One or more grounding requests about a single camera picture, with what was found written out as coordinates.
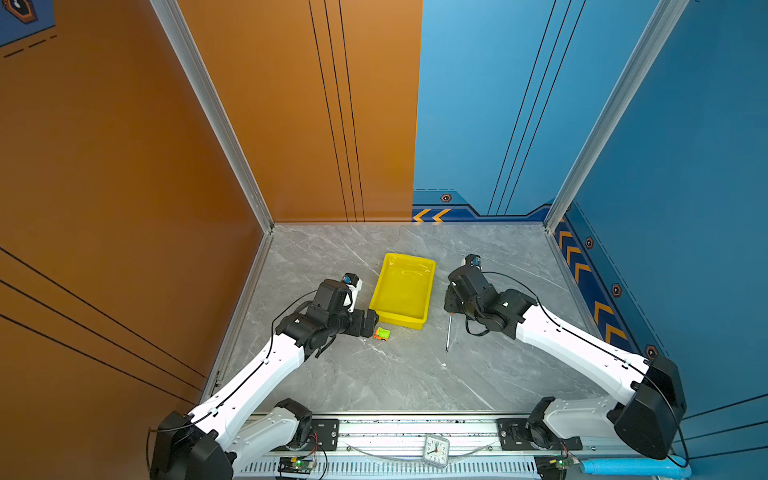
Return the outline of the orange black handled screwdriver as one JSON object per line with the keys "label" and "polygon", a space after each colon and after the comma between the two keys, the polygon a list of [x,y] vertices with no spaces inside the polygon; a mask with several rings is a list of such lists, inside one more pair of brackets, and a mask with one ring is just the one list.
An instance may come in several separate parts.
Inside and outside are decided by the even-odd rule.
{"label": "orange black handled screwdriver", "polygon": [[444,349],[445,353],[448,353],[451,347],[454,313],[448,313],[447,315],[448,316],[447,316],[447,322],[446,322],[446,340],[445,340],[445,349]]}

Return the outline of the small yellow green toy block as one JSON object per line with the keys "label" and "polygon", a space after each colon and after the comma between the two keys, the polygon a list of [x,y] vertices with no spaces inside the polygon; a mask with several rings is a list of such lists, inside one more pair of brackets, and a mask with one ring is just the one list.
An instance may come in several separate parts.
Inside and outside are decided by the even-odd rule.
{"label": "small yellow green toy block", "polygon": [[378,327],[374,332],[373,338],[381,341],[388,341],[390,339],[390,336],[391,336],[390,330]]}

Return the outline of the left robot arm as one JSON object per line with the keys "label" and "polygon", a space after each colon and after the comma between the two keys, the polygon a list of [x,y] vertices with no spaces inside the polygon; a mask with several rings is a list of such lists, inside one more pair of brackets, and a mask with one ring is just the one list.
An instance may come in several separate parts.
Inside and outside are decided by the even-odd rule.
{"label": "left robot arm", "polygon": [[228,383],[186,414],[170,413],[146,438],[152,479],[231,479],[250,460],[276,449],[316,450],[312,412],[285,399],[261,419],[255,409],[310,357],[340,335],[371,337],[378,315],[356,306],[361,279],[352,273],[326,279],[299,296],[270,324],[259,353]]}

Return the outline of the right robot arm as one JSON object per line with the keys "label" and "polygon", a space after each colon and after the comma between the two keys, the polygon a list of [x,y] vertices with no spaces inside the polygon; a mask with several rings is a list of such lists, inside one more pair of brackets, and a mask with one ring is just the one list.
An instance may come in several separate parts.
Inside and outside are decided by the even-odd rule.
{"label": "right robot arm", "polygon": [[587,400],[542,398],[524,427],[536,448],[600,437],[654,460],[669,458],[687,409],[672,360],[647,359],[587,334],[544,307],[527,286],[497,291],[476,255],[449,274],[444,309],[482,325],[485,334],[501,333],[553,356],[604,390],[603,397]]}

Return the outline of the yellow plastic bin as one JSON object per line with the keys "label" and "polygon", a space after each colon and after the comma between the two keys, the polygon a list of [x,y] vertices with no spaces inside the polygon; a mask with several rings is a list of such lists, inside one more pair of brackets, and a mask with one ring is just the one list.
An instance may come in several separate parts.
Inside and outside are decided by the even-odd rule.
{"label": "yellow plastic bin", "polygon": [[436,270],[434,260],[387,253],[370,309],[382,323],[422,330],[428,318]]}

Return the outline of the small white clock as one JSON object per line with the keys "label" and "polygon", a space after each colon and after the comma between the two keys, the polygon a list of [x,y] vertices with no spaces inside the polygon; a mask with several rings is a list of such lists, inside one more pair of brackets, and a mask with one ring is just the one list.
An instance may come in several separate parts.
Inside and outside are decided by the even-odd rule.
{"label": "small white clock", "polygon": [[450,441],[437,435],[426,435],[422,451],[422,460],[436,468],[446,468],[449,463]]}

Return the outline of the left green circuit board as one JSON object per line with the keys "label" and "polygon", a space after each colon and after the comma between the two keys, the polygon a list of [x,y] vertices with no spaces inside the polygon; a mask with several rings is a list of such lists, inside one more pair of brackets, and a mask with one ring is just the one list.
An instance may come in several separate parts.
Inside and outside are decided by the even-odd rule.
{"label": "left green circuit board", "polygon": [[279,477],[303,478],[309,477],[316,469],[315,460],[299,457],[280,457],[277,467]]}

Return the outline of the green circuit board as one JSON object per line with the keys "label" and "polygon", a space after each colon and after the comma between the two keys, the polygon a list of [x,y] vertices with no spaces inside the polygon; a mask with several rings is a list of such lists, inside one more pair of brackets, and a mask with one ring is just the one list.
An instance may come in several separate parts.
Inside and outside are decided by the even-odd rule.
{"label": "green circuit board", "polygon": [[277,467],[279,477],[303,478],[309,477],[316,469],[315,460],[299,457],[280,457]]}
{"label": "green circuit board", "polygon": [[569,469],[574,466],[572,458],[535,457],[534,461],[541,480],[566,480]]}

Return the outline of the right green circuit board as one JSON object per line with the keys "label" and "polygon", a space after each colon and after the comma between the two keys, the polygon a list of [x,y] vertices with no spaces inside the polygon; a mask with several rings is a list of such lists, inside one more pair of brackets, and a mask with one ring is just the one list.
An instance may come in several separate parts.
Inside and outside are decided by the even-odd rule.
{"label": "right green circuit board", "polygon": [[574,466],[572,458],[535,457],[534,461],[541,480],[566,480],[569,469]]}

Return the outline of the blue foam tube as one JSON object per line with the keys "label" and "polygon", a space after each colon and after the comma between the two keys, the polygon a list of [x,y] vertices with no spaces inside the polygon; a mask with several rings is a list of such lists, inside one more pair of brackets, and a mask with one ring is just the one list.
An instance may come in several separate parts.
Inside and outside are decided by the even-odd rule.
{"label": "blue foam tube", "polygon": [[664,460],[650,458],[603,458],[584,460],[580,470],[584,474],[597,476],[656,476],[667,479],[690,479],[693,475],[689,465],[674,462],[675,457]]}

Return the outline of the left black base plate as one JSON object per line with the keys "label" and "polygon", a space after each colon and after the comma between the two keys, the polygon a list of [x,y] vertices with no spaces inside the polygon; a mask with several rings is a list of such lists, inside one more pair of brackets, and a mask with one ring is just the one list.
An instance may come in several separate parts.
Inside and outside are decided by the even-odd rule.
{"label": "left black base plate", "polygon": [[302,420],[286,448],[289,450],[311,450],[318,446],[326,452],[335,451],[338,446],[339,427],[338,418]]}

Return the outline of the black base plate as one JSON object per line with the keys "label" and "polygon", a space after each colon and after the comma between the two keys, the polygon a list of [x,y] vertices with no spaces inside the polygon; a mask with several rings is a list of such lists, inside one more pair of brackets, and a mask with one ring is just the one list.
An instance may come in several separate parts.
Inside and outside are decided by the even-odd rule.
{"label": "black base plate", "polygon": [[289,450],[311,450],[318,446],[326,452],[335,451],[338,446],[339,427],[338,418],[302,420],[286,448]]}
{"label": "black base plate", "polygon": [[496,420],[498,439],[503,451],[580,451],[583,443],[578,436],[562,439],[546,428],[531,429],[526,419],[500,418]]}

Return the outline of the aluminium front rail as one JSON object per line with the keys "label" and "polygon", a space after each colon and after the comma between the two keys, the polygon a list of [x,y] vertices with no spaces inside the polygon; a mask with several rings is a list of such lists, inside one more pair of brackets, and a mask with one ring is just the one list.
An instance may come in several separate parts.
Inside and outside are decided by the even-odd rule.
{"label": "aluminium front rail", "polygon": [[[363,413],[329,414],[315,418],[338,418],[335,451],[290,451],[277,448],[250,460],[236,474],[238,479],[540,479],[535,457],[572,458],[567,479],[667,479],[656,476],[597,476],[581,472],[584,460],[646,458],[619,440],[583,437],[580,451],[503,451],[496,420],[524,418],[522,415],[491,413]],[[426,435],[450,441],[449,463],[436,468],[422,460]],[[279,477],[280,457],[315,460],[309,477]]]}

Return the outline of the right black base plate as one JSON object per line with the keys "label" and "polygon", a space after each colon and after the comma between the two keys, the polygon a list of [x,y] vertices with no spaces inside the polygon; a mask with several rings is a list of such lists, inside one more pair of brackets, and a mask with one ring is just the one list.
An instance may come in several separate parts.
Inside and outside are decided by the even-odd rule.
{"label": "right black base plate", "polygon": [[500,418],[496,420],[498,439],[503,451],[580,451],[583,443],[578,436],[562,439],[546,428],[531,429],[526,419]]}

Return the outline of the left aluminium corner post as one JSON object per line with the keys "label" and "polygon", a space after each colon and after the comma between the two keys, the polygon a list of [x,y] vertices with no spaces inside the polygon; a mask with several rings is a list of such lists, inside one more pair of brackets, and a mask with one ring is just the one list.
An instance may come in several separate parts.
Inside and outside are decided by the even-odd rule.
{"label": "left aluminium corner post", "polygon": [[271,234],[274,230],[274,220],[191,30],[184,18],[181,7],[177,1],[171,0],[150,0],[149,3],[174,50],[254,216],[261,229],[266,234]]}

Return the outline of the aluminium corner post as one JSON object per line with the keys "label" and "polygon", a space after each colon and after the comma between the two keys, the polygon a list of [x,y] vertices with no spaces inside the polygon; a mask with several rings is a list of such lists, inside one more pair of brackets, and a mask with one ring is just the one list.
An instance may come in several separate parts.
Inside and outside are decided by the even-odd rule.
{"label": "aluminium corner post", "polygon": [[657,3],[543,222],[547,233],[552,234],[564,218],[688,4],[688,0]]}
{"label": "aluminium corner post", "polygon": [[174,50],[254,216],[261,229],[266,234],[271,234],[274,230],[274,220],[191,30],[184,18],[181,7],[177,1],[171,0],[150,0],[149,3]]}

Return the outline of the right aluminium corner post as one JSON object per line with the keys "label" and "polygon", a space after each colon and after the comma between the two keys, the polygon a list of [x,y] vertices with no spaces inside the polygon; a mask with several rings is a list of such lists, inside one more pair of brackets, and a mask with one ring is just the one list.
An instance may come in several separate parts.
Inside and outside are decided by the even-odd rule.
{"label": "right aluminium corner post", "polygon": [[657,3],[543,222],[547,233],[552,234],[564,218],[688,4],[688,0]]}

